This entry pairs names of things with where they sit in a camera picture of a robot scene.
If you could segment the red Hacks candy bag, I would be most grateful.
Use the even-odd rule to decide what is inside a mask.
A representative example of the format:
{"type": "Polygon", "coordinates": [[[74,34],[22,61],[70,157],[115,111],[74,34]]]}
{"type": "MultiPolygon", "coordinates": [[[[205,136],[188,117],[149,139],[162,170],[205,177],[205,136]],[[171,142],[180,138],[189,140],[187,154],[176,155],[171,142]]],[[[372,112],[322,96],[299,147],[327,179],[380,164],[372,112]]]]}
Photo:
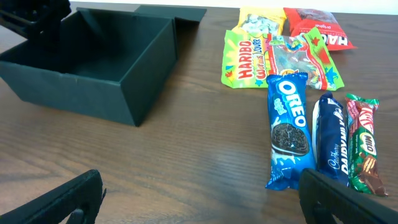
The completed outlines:
{"type": "Polygon", "coordinates": [[[356,49],[334,15],[316,9],[284,8],[289,21],[290,35],[309,32],[316,27],[329,51],[356,49]]]}

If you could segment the green Haribo gummy bag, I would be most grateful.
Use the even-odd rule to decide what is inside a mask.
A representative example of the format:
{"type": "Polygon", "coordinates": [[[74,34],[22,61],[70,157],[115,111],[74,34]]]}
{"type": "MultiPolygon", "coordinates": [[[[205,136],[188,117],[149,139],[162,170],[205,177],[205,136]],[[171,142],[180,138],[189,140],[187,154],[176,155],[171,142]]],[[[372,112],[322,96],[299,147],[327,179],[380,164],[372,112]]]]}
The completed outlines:
{"type": "Polygon", "coordinates": [[[294,37],[235,33],[224,37],[221,82],[230,88],[267,88],[269,75],[306,73],[307,85],[335,91],[345,84],[315,27],[294,37]]]}

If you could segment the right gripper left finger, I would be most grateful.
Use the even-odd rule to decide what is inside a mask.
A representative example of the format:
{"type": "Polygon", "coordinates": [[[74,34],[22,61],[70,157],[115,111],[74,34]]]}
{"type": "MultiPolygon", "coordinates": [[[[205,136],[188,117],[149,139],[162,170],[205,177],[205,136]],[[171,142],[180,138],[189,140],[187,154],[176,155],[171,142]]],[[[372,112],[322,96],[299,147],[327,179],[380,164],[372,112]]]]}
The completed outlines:
{"type": "Polygon", "coordinates": [[[94,223],[106,195],[98,170],[89,170],[1,215],[1,223],[94,223]]]}

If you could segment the black gift box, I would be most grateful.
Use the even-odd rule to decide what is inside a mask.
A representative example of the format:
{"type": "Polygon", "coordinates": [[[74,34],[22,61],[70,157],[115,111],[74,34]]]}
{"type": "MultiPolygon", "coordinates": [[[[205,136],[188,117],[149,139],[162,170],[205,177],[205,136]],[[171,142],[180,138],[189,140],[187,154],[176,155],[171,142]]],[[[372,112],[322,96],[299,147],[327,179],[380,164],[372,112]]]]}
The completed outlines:
{"type": "Polygon", "coordinates": [[[79,7],[49,50],[25,41],[1,54],[1,78],[22,100],[139,126],[178,61],[177,33],[204,8],[79,7]]]}

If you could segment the blue Oreo cookie pack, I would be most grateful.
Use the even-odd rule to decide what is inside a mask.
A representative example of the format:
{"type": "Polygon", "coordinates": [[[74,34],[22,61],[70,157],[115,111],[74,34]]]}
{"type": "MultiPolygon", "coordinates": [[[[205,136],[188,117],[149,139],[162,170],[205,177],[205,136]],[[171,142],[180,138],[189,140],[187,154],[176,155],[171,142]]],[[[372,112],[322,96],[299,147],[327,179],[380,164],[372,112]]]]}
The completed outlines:
{"type": "Polygon", "coordinates": [[[269,75],[267,109],[271,128],[271,171],[267,189],[298,189],[304,169],[315,169],[306,113],[308,75],[269,75]]]}

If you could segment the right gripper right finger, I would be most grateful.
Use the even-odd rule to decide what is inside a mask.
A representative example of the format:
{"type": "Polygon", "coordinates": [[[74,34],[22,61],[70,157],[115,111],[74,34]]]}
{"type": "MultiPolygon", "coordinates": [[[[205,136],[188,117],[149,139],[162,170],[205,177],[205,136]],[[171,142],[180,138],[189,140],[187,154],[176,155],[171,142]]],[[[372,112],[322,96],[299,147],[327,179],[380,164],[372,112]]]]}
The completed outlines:
{"type": "Polygon", "coordinates": [[[397,223],[397,212],[313,169],[304,169],[298,195],[307,223],[397,223]]]}

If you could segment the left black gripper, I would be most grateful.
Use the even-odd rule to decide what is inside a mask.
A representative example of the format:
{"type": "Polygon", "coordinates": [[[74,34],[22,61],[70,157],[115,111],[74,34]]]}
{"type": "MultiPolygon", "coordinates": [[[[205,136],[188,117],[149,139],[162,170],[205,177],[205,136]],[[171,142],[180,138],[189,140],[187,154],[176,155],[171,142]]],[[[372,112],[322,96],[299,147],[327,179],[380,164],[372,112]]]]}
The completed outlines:
{"type": "Polygon", "coordinates": [[[54,50],[60,42],[61,21],[71,11],[69,0],[1,0],[1,25],[54,50]]]}

